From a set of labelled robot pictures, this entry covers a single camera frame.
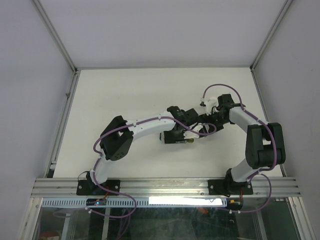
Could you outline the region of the weekly pill organizer strip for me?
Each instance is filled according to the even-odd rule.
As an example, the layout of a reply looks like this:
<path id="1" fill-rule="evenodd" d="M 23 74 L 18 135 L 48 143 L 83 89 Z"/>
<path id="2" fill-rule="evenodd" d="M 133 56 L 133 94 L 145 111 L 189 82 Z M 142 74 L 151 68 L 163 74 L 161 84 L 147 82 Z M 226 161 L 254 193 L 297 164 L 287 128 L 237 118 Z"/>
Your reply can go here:
<path id="1" fill-rule="evenodd" d="M 184 139 L 167 132 L 160 133 L 159 140 L 164 144 L 192 144 L 194 142 L 193 138 Z"/>

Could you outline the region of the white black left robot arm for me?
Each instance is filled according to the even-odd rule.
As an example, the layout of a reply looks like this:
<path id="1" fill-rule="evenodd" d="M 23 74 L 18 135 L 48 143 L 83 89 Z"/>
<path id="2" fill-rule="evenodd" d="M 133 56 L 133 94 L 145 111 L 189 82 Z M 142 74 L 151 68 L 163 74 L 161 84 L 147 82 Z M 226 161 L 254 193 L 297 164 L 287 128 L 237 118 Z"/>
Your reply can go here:
<path id="1" fill-rule="evenodd" d="M 111 164 L 124 158 L 132 143 L 142 137 L 159 134 L 164 144 L 191 143 L 202 128 L 198 125 L 199 115 L 193 109 L 187 111 L 170 106 L 166 111 L 153 116 L 135 120 L 125 120 L 116 116 L 101 133 L 93 148 L 98 160 L 93 169 L 86 171 L 86 179 L 78 180 L 78 196 L 104 195 L 104 188 L 118 192 L 119 180 L 108 180 Z"/>

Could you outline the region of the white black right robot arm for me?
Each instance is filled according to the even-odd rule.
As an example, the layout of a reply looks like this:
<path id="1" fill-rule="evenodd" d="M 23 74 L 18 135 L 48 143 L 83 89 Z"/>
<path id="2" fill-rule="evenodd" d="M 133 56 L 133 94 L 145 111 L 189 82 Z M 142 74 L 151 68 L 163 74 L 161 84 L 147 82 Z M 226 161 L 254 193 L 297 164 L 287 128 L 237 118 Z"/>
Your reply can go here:
<path id="1" fill-rule="evenodd" d="M 205 114 L 199 119 L 212 123 L 217 131 L 222 130 L 225 124 L 233 124 L 246 133 L 244 160 L 228 169 L 224 179 L 210 180 L 209 191 L 226 197 L 241 193 L 251 195 L 254 176 L 286 161 L 282 126 L 248 113 L 243 105 L 234 102 L 230 94 L 201 99 L 200 106 L 205 108 Z"/>

